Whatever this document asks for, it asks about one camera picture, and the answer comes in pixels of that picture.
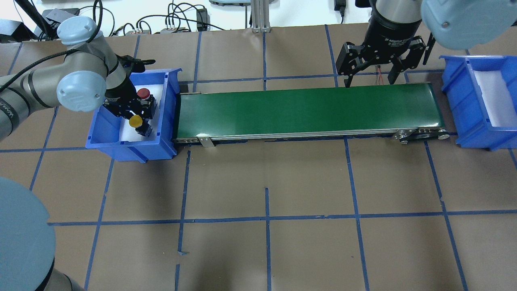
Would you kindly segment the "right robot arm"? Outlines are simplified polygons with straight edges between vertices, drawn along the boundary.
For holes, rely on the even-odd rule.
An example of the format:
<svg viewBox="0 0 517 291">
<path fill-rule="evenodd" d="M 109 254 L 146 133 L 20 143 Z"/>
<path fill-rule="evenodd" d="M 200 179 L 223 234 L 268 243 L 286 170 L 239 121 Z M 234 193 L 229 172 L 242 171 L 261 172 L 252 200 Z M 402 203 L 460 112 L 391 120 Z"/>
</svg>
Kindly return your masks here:
<svg viewBox="0 0 517 291">
<path fill-rule="evenodd" d="M 516 22 L 515 0 L 357 0 L 371 8 L 362 44 L 347 41 L 336 60 L 346 88 L 361 71 L 392 64 L 394 84 L 408 69 L 425 65 L 435 44 L 467 50 L 502 35 Z"/>
</svg>

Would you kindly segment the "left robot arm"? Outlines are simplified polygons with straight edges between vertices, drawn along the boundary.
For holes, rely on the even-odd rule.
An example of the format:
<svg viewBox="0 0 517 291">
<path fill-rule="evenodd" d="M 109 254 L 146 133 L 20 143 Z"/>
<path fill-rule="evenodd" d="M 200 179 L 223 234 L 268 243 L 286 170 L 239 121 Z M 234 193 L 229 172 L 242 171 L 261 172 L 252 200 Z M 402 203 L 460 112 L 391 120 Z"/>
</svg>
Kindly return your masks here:
<svg viewBox="0 0 517 291">
<path fill-rule="evenodd" d="M 132 83 L 154 59 L 117 55 L 92 18 L 77 15 L 65 20 L 57 35 L 66 50 L 35 61 L 17 74 L 1 77 L 0 136 L 7 138 L 36 111 L 63 106 L 89 112 L 105 107 L 113 116 L 140 118 L 137 129 L 150 132 L 154 101 L 144 101 Z"/>
</svg>

